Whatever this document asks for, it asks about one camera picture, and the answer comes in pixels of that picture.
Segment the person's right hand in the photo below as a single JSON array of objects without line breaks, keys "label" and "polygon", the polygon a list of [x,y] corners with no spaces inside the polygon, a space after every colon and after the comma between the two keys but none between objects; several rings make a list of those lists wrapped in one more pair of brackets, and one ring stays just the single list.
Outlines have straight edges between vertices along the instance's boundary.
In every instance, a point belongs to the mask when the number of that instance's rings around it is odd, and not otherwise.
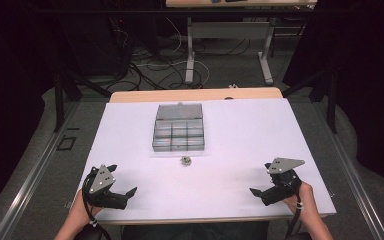
[{"label": "person's right hand", "polygon": [[306,182],[303,182],[299,188],[298,196],[291,196],[283,200],[292,213],[298,209],[301,204],[300,220],[308,222],[319,216],[317,205],[314,199],[313,188]]}]

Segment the aluminium floor rail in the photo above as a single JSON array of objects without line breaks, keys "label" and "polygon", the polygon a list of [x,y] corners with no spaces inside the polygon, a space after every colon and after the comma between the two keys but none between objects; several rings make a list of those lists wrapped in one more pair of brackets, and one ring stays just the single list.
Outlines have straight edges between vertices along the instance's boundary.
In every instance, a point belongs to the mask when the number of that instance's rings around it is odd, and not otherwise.
[{"label": "aluminium floor rail", "polygon": [[331,139],[334,149],[339,155],[339,165],[343,172],[350,190],[356,200],[356,203],[362,213],[366,225],[368,226],[371,235],[374,240],[384,240],[384,226],[374,208],[372,201],[369,198],[367,191],[365,190],[361,177],[357,172],[354,164],[351,162],[351,158],[346,153],[343,144],[337,134],[333,133],[327,123],[327,117],[325,115],[324,107],[321,103],[314,103],[313,107],[318,115],[319,120],[322,122],[324,131]]},{"label": "aluminium floor rail", "polygon": [[83,105],[70,103],[62,128],[53,116],[30,141],[0,196],[0,240],[52,240],[66,218],[85,165],[87,140],[78,120]]}]

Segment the desk with white legs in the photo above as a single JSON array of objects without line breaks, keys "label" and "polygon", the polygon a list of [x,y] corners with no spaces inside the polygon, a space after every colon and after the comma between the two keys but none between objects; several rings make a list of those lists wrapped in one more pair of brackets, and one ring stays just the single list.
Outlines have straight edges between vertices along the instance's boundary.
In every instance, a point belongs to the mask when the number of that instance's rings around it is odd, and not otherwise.
[{"label": "desk with white legs", "polygon": [[[312,8],[318,0],[166,0],[166,6],[175,10],[232,10],[239,17],[239,10],[296,10],[298,7]],[[194,79],[195,51],[194,39],[258,39],[263,41],[263,50],[258,58],[267,85],[273,84],[273,77],[267,62],[272,39],[274,37],[276,18],[269,17],[263,21],[222,21],[205,20],[196,22],[187,18],[188,59],[185,82]]]}]

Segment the black metal stand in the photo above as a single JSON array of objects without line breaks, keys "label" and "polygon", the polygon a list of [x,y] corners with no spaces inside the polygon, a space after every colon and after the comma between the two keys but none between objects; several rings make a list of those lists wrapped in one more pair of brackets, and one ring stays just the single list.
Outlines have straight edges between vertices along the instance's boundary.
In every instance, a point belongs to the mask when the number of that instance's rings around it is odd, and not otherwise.
[{"label": "black metal stand", "polygon": [[112,93],[91,82],[86,77],[69,69],[59,70],[53,74],[56,125],[55,132],[58,132],[65,122],[64,96],[71,101],[79,101],[82,98],[78,85],[84,85],[87,88],[109,98]]},{"label": "black metal stand", "polygon": [[321,102],[323,98],[323,92],[328,97],[327,110],[326,110],[326,123],[330,130],[336,134],[336,102],[337,102],[337,85],[338,85],[338,70],[335,68],[328,68],[327,70],[317,71],[310,77],[299,81],[296,85],[289,87],[282,91],[282,96],[287,98],[292,93],[302,89],[308,84],[318,83],[318,87],[314,88],[310,95],[312,102]]}]

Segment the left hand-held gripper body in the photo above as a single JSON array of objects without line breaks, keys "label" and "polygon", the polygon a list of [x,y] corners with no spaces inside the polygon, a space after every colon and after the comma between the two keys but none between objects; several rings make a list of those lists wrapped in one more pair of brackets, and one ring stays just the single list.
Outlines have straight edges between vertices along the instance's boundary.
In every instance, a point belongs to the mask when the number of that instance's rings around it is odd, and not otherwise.
[{"label": "left hand-held gripper body", "polygon": [[101,165],[99,168],[93,167],[91,169],[83,184],[83,198],[90,205],[96,207],[124,210],[129,198],[126,195],[110,191],[115,183],[115,177],[107,167]]}]

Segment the person's left hand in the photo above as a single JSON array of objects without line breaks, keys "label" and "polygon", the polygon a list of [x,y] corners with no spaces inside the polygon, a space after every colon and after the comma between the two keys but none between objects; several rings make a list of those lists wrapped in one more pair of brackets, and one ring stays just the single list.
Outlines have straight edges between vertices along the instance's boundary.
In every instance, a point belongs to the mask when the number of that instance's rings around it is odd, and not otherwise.
[{"label": "person's left hand", "polygon": [[90,221],[88,212],[95,217],[100,211],[101,207],[96,207],[90,205],[88,202],[84,202],[82,191],[79,190],[75,196],[74,202],[70,209],[67,219],[80,220],[80,221]]}]

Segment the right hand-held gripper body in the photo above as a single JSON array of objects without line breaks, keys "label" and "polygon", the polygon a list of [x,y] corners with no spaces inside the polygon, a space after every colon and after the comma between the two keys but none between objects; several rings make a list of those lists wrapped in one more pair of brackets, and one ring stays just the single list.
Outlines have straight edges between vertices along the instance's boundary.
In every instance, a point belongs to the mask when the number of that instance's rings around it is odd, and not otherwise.
[{"label": "right hand-held gripper body", "polygon": [[302,181],[294,169],[304,164],[304,160],[275,158],[266,168],[274,186],[262,193],[262,202],[268,206],[296,194]]}]

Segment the clear plastic compartment box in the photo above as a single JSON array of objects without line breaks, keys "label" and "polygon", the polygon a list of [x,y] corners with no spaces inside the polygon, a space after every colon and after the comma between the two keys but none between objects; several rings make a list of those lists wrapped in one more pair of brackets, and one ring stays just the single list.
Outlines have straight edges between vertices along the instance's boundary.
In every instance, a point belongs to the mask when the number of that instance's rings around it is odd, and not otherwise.
[{"label": "clear plastic compartment box", "polygon": [[161,104],[154,121],[155,152],[203,151],[204,121],[200,103]]}]

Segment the person's dark clothing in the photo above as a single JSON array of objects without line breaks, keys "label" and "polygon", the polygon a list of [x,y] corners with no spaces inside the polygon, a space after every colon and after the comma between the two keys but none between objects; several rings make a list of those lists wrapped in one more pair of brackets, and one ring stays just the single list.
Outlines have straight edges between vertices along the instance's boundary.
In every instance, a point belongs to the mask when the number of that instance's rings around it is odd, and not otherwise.
[{"label": "person's dark clothing", "polygon": [[122,240],[267,240],[267,221],[126,226]]}]

